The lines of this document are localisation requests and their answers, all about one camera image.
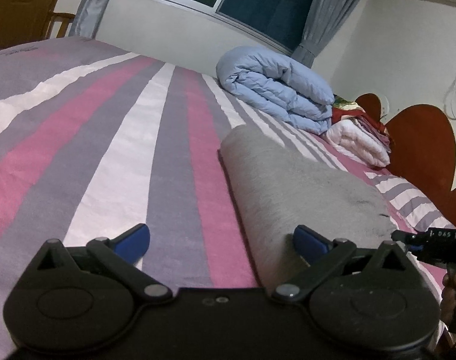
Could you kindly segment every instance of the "wooden headboard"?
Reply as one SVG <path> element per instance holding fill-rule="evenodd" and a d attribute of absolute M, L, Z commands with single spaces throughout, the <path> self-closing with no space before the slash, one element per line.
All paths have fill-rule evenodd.
<path fill-rule="evenodd" d="M 376 95 L 362 95 L 357 103 L 380 120 Z M 456 189 L 451 191 L 456 141 L 446 115 L 433 105 L 418 104 L 397 114 L 386 127 L 394 141 L 388 170 L 416 185 L 456 226 Z"/>

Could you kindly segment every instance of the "striped pillow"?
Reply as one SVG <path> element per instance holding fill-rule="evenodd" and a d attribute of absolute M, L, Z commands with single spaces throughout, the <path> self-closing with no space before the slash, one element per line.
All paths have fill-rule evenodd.
<path fill-rule="evenodd" d="M 416 231 L 423 232 L 429 227 L 455 228 L 431 200 L 406 179 L 374 172 L 365 174 Z"/>

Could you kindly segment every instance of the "blue gripper pad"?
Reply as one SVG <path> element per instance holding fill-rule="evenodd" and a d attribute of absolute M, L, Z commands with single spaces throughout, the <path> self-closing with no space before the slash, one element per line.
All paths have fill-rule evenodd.
<path fill-rule="evenodd" d="M 310 265 L 333 249 L 330 240 L 304 225 L 296 227 L 293 233 L 293 246 L 296 253 Z"/>
<path fill-rule="evenodd" d="M 145 255 L 150 246 L 150 230 L 147 225 L 140 223 L 112 239 L 110 245 L 122 259 L 135 264 Z"/>

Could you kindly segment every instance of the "folded blue comforter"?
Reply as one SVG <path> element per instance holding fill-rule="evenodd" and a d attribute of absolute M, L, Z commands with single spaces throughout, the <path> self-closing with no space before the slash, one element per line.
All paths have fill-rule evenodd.
<path fill-rule="evenodd" d="M 220 84 L 276 119 L 320 135 L 331 126 L 333 91 L 318 74 L 264 47 L 240 46 L 217 64 Z"/>

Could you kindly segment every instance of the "gray curtain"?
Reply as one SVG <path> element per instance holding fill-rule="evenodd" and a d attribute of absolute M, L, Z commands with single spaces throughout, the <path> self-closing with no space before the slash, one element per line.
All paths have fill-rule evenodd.
<path fill-rule="evenodd" d="M 109 0 L 81 0 L 69 36 L 94 38 Z"/>
<path fill-rule="evenodd" d="M 309 68 L 315 57 L 333 38 L 359 0 L 313 0 L 300 45 L 293 59 Z"/>

